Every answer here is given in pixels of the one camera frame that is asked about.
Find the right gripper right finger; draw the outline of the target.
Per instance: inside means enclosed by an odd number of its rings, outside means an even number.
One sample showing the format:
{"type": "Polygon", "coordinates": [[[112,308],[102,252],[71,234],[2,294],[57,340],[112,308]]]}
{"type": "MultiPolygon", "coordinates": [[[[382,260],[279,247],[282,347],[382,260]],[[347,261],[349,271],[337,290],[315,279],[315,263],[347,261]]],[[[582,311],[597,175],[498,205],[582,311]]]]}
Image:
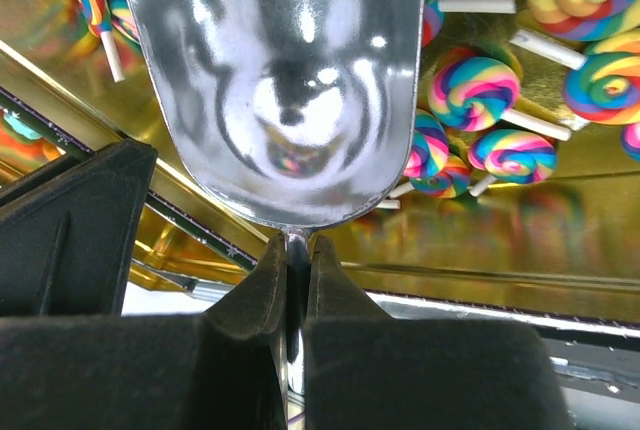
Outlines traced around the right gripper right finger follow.
{"type": "Polygon", "coordinates": [[[310,429],[569,429],[548,352],[528,325],[396,319],[316,240],[304,337],[310,429]]]}

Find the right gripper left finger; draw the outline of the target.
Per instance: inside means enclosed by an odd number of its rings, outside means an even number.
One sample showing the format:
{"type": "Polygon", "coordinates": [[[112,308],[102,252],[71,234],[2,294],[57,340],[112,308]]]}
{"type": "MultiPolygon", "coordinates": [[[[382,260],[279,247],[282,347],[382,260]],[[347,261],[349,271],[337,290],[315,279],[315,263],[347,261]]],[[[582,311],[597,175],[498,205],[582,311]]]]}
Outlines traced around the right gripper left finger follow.
{"type": "Polygon", "coordinates": [[[121,312],[156,156],[125,140],[2,191],[3,428],[286,427],[280,237],[204,312],[121,312]]]}

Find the tin of rainbow lollipops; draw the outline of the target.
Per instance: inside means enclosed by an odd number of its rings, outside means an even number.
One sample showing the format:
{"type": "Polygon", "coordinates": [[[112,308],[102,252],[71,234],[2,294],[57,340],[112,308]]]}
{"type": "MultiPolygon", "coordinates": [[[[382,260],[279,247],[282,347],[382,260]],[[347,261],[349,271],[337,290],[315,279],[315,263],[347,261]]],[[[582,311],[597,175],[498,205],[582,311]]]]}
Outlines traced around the tin of rainbow lollipops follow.
{"type": "MultiPolygon", "coordinates": [[[[113,81],[101,49],[86,53],[71,20],[75,0],[1,0],[1,85],[89,149],[131,137],[159,156],[152,190],[205,228],[258,258],[271,230],[231,215],[187,179],[142,58],[119,45],[126,79],[113,81]]],[[[513,313],[554,327],[639,334],[639,167],[615,127],[588,129],[561,148],[555,177],[500,185],[479,198],[410,193],[328,231],[350,277],[389,307],[419,316],[513,313]]],[[[1,150],[1,179],[33,171],[1,150]]],[[[195,307],[179,276],[239,282],[242,274],[158,270],[149,255],[182,253],[185,235],[145,208],[130,272],[128,313],[195,307]]]]}

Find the silver metal scoop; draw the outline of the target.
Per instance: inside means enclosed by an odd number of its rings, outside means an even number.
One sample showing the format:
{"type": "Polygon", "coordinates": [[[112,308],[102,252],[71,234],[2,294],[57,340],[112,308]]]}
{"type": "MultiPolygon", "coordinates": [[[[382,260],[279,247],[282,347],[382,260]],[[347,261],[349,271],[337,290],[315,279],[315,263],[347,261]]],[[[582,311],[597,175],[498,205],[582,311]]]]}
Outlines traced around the silver metal scoop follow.
{"type": "Polygon", "coordinates": [[[424,0],[127,3],[189,175],[284,235],[284,371],[302,392],[309,244],[375,209],[406,167],[424,0]]]}

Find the tin of star candies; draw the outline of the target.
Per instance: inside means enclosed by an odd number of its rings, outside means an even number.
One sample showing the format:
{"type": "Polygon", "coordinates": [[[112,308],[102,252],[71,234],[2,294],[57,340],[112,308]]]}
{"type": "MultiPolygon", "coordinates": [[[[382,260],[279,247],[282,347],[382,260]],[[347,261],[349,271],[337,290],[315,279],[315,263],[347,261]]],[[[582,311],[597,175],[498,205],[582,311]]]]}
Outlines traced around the tin of star candies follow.
{"type": "MultiPolygon", "coordinates": [[[[1,150],[11,158],[22,159],[31,170],[64,154],[80,161],[95,154],[6,90],[1,91],[1,150]]],[[[156,192],[148,192],[145,204],[172,229],[182,232],[187,243],[182,253],[176,243],[168,250],[153,250],[146,245],[149,255],[163,261],[156,267],[158,270],[185,275],[213,271],[244,275],[257,265],[255,257],[205,228],[156,192]]]]}

